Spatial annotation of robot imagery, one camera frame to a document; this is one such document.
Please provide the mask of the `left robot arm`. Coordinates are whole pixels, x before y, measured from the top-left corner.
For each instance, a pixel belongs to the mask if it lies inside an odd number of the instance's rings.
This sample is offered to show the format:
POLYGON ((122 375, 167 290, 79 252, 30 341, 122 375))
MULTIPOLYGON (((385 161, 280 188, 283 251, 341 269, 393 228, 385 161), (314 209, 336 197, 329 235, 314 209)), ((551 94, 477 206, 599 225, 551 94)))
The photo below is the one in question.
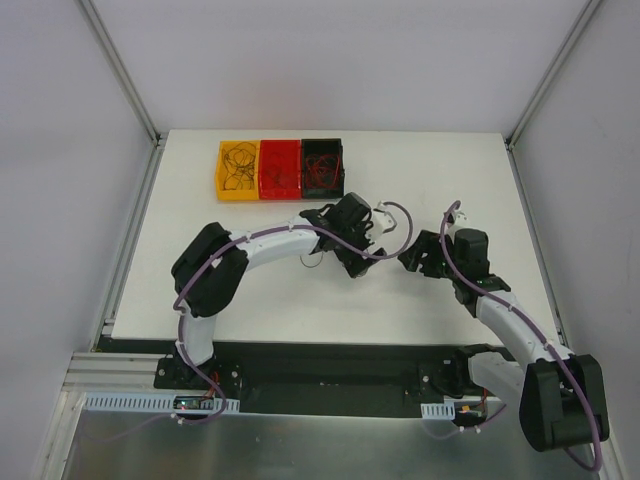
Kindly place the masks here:
POLYGON ((191 389, 215 380, 209 361, 214 357, 217 316, 231 303, 247 272, 287 257, 332 252, 347 274, 357 278, 387 255, 382 248, 373 253, 369 248, 395 227, 385 204, 373 208, 355 193, 254 232, 207 224, 171 268, 177 294, 173 308, 179 314, 179 380, 191 389))

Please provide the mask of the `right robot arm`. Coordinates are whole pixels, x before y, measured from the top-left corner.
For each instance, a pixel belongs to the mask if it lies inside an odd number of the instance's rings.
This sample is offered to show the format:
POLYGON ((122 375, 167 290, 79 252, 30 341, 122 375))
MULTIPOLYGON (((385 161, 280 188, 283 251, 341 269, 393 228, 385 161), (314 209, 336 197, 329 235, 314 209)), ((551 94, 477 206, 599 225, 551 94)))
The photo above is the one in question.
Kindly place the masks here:
POLYGON ((488 344, 460 347, 433 375, 433 387, 453 398, 483 388, 516 407, 521 430, 538 452, 599 448, 610 434, 600 364, 547 338, 511 287, 491 273, 488 246, 481 230, 462 228, 452 235, 423 230, 399 257, 410 272, 449 280, 456 300, 507 351, 501 354, 488 344))

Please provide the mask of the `black plastic bin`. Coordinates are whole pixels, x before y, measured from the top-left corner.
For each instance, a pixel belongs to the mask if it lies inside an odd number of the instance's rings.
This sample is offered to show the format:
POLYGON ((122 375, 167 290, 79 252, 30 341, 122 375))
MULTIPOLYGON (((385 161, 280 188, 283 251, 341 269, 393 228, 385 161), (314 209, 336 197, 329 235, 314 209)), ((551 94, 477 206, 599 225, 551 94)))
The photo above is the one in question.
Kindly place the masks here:
POLYGON ((301 140, 303 199, 339 199, 344 195, 345 169, 340 138, 301 140))

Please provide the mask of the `red plastic bin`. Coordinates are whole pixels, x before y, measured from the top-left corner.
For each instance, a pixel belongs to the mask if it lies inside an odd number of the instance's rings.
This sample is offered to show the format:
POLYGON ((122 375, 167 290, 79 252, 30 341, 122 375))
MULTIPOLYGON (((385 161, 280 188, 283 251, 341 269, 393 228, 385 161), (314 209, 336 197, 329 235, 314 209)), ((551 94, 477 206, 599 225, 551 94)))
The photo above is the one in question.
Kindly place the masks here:
POLYGON ((263 139, 258 161, 261 200, 300 200, 301 140, 263 139))

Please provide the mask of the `yellow plastic bin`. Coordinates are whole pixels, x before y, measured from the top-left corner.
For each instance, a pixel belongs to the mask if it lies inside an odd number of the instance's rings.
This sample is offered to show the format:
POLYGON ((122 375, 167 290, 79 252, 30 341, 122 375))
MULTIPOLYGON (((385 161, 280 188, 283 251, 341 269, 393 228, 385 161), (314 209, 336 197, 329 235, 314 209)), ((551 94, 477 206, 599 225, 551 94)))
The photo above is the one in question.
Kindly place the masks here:
POLYGON ((246 202, 259 199, 259 149, 259 140, 225 140, 219 143, 214 175, 219 201, 246 202))

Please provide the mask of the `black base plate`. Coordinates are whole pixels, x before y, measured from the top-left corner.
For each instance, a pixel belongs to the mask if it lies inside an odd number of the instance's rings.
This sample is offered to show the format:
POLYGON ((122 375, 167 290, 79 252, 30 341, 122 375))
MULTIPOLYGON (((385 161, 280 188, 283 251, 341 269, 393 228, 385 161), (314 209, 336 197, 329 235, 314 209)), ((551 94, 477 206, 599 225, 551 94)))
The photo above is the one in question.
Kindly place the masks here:
POLYGON ((470 418, 487 415, 486 389, 459 378, 471 345, 361 345, 220 341, 197 370, 170 341, 102 339, 105 353, 159 355, 153 386, 177 391, 175 410, 201 419, 231 413, 370 418, 418 418, 427 404, 456 400, 470 418))

